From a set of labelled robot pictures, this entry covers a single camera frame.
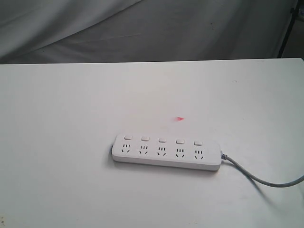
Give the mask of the grey backdrop cloth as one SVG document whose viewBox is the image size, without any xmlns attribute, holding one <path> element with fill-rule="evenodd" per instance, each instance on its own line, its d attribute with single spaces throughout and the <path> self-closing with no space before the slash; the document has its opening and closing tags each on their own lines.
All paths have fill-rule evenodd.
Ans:
<svg viewBox="0 0 304 228">
<path fill-rule="evenodd" d="M 275 58 L 294 0 L 3 0 L 3 64 Z"/>
</svg>

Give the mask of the white five-outlet power strip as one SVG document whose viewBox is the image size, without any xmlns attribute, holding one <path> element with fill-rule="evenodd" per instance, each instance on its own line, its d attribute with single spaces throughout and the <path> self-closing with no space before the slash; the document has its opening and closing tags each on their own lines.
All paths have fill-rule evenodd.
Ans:
<svg viewBox="0 0 304 228">
<path fill-rule="evenodd" d="M 218 171 L 220 146 L 209 140 L 157 134 L 119 134 L 112 146 L 117 162 Z"/>
</svg>

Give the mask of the black tripod stand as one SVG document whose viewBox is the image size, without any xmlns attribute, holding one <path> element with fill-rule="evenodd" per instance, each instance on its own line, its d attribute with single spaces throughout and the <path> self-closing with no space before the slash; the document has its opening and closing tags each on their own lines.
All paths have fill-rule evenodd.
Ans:
<svg viewBox="0 0 304 228">
<path fill-rule="evenodd" d="M 298 14 L 299 14 L 299 9 L 300 9 L 300 6 L 302 4 L 302 0 L 297 0 L 295 5 L 290 9 L 289 13 L 290 13 L 290 21 L 289 21 L 289 24 L 287 26 L 287 29 L 285 31 L 285 35 L 283 37 L 283 40 L 281 42 L 281 46 L 280 46 L 280 49 L 277 53 L 277 56 L 276 58 L 282 58 L 283 56 L 283 53 L 285 51 L 285 47 L 288 43 L 288 40 L 289 40 L 289 37 L 290 37 L 290 34 L 292 32 L 292 29 L 293 29 L 293 26 L 295 24 L 295 21 L 298 17 Z"/>
</svg>

